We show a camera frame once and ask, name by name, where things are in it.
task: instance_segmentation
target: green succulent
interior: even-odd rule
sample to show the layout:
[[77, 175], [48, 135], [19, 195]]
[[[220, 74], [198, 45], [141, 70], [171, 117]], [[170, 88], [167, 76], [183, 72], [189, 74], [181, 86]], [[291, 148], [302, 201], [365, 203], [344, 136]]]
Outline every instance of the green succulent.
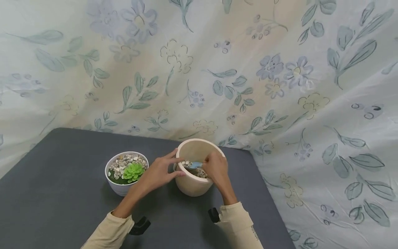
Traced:
[[144, 167], [139, 163], [129, 163], [127, 168], [124, 170], [123, 178], [127, 179], [127, 183], [132, 183], [137, 181], [141, 175], [144, 173]]

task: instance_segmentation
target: ceramic pot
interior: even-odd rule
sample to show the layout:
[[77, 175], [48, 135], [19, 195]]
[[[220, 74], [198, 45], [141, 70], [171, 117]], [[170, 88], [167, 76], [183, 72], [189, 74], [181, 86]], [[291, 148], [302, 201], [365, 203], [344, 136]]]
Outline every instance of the ceramic pot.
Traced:
[[109, 169], [109, 166], [111, 166], [111, 164], [112, 164], [114, 161], [116, 161], [116, 159], [117, 159], [119, 156], [132, 155], [132, 154], [137, 154], [137, 155], [142, 156], [142, 157], [145, 159], [145, 161], [146, 161], [147, 168], [149, 167], [148, 159], [147, 159], [143, 154], [138, 153], [138, 152], [134, 152], [134, 151], [126, 151], [126, 152], [122, 152], [122, 153], [117, 154], [116, 156], [112, 157], [112, 158], [109, 160], [109, 162], [106, 164], [106, 166], [105, 166], [105, 177], [106, 177], [106, 179], [108, 180], [108, 183], [109, 183], [109, 185], [111, 186], [112, 190], [113, 190], [116, 194], [118, 194], [118, 195], [120, 195], [120, 196], [126, 196], [127, 192], [128, 192], [129, 189], [131, 188], [131, 186], [132, 186], [133, 184], [137, 183], [139, 180], [138, 180], [138, 181], [135, 181], [135, 182], [132, 182], [132, 183], [129, 183], [129, 184], [117, 184], [117, 183], [114, 183], [114, 182], [112, 182], [112, 181], [109, 179], [109, 177], [108, 177], [108, 169]]
[[[176, 157], [183, 157], [191, 162], [203, 162], [212, 151], [217, 151], [225, 157], [224, 153], [215, 144], [204, 139], [194, 138], [185, 140], [178, 146]], [[181, 163], [174, 165], [174, 170], [185, 172], [186, 176], [177, 177], [176, 183], [181, 192], [188, 196], [201, 196], [213, 184], [213, 181], [209, 178], [200, 178], [189, 173]]]

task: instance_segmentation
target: gray table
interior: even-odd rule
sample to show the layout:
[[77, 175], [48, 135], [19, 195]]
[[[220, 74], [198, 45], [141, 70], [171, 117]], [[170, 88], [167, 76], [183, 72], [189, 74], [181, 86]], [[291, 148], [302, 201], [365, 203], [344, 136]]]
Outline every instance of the gray table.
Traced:
[[[153, 162], [179, 142], [58, 128], [0, 179], [0, 248], [78, 249], [121, 201], [105, 179], [108, 160], [123, 151]], [[250, 213], [265, 249], [294, 249], [250, 153], [222, 148], [236, 195]], [[127, 236], [129, 249], [228, 249], [207, 210], [222, 204], [218, 190], [191, 198], [174, 181], [146, 196], [133, 212], [152, 223]]]

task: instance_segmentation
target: floral fabric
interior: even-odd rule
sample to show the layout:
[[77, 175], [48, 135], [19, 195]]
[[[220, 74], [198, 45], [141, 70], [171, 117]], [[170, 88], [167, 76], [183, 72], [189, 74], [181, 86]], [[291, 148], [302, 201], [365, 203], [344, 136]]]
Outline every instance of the floral fabric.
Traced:
[[297, 248], [394, 248], [397, 8], [5, 0], [0, 177], [57, 127], [203, 138], [252, 153]]

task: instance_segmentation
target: beige sleeve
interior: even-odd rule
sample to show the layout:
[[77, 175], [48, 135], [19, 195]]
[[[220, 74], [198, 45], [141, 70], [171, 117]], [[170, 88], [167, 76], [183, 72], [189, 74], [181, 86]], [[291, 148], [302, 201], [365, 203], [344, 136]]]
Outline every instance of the beige sleeve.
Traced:
[[220, 221], [216, 223], [227, 235], [234, 249], [263, 249], [253, 228], [249, 213], [238, 202], [221, 206]]
[[81, 249], [119, 249], [133, 226], [131, 216], [122, 219], [108, 213]]

